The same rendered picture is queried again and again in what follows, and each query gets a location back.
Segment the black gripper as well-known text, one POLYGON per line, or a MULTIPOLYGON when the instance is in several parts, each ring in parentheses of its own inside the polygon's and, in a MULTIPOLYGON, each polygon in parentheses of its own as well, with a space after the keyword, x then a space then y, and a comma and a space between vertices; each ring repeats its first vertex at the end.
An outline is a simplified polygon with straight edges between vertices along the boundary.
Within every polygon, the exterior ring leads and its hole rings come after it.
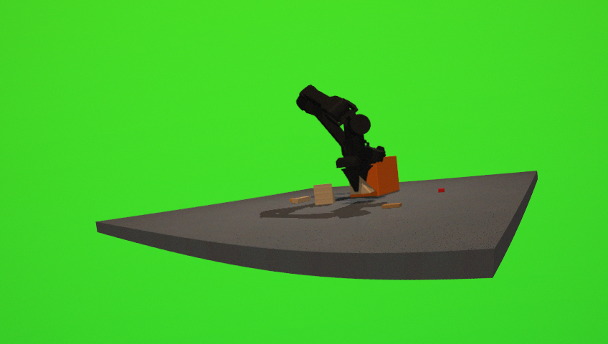
POLYGON ((336 168, 342 168, 341 170, 348 179, 353 190, 357 192, 359 185, 359 176, 363 180, 365 180, 365 182, 367 182, 369 169, 373 166, 369 166, 369 164, 376 162, 367 158, 359 158, 358 156, 360 145, 362 144, 362 142, 364 142, 364 145, 366 143, 364 137, 354 136, 345 138, 345 140, 346 141, 343 142, 343 145, 346 146, 347 156, 338 158, 338 160, 336 161, 336 168))

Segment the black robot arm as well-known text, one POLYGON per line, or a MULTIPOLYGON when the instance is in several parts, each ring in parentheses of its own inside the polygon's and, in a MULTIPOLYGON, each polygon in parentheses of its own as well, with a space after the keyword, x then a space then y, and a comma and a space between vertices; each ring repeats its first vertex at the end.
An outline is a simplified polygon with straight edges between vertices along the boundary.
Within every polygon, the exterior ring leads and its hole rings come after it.
MULTIPOLYGON (((355 114, 358 108, 352 102, 336 95, 329 97, 312 85, 308 85, 300 91, 296 105, 302 111, 319 119, 337 144, 341 146, 343 157, 347 156, 346 146, 343 145, 343 142, 346 141, 345 138, 363 137, 371 127, 371 121, 365 115, 355 114), (342 125, 344 130, 341 128, 342 125)), ((386 157, 386 151, 384 147, 373 148, 369 142, 366 142, 366 145, 362 142, 358 156, 379 163, 386 157)))

